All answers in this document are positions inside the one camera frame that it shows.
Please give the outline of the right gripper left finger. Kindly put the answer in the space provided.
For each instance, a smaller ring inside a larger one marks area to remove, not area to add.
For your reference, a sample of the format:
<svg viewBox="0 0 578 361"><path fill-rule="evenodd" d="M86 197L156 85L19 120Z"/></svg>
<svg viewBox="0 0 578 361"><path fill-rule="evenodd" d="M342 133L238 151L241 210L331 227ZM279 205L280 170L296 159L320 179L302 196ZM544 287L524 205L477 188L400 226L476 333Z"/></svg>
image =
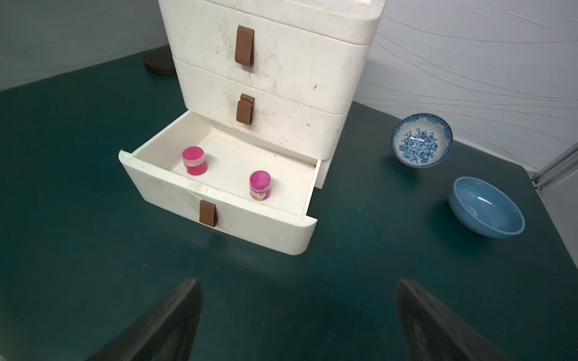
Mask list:
<svg viewBox="0 0 578 361"><path fill-rule="evenodd" d="M189 278L90 360L188 360L203 308L200 281Z"/></svg>

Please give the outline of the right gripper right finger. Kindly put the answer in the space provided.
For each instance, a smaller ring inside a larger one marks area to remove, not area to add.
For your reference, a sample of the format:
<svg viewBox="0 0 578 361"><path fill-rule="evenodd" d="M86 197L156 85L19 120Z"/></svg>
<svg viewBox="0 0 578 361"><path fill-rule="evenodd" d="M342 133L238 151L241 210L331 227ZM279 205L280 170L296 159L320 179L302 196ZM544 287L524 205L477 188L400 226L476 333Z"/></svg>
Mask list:
<svg viewBox="0 0 578 361"><path fill-rule="evenodd" d="M415 280L400 279L397 317L411 360L511 360Z"/></svg>

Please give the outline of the pink paint can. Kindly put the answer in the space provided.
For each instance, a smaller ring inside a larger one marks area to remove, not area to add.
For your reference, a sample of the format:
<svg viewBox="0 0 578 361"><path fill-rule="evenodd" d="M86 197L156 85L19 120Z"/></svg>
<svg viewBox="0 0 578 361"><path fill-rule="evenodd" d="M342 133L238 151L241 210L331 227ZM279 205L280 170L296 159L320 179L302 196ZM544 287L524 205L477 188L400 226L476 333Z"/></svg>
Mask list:
<svg viewBox="0 0 578 361"><path fill-rule="evenodd" d="M249 178L251 197L257 201L263 201L270 195L272 177L267 171L254 171Z"/></svg>
<svg viewBox="0 0 578 361"><path fill-rule="evenodd" d="M188 147L182 152L182 161L189 175L199 176L207 172L206 155L201 147Z"/></svg>

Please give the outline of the white three-drawer cabinet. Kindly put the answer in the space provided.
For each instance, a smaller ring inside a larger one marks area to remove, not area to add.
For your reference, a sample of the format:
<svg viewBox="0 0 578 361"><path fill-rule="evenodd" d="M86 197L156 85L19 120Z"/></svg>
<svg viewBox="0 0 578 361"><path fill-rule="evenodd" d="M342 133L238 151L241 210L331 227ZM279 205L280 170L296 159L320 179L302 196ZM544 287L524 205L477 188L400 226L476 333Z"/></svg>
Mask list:
<svg viewBox="0 0 578 361"><path fill-rule="evenodd" d="M375 38L383 1L161 1L185 113L120 163L143 199L288 255L302 254ZM201 147L208 170L187 173ZM270 195L251 197L254 171Z"/></svg>

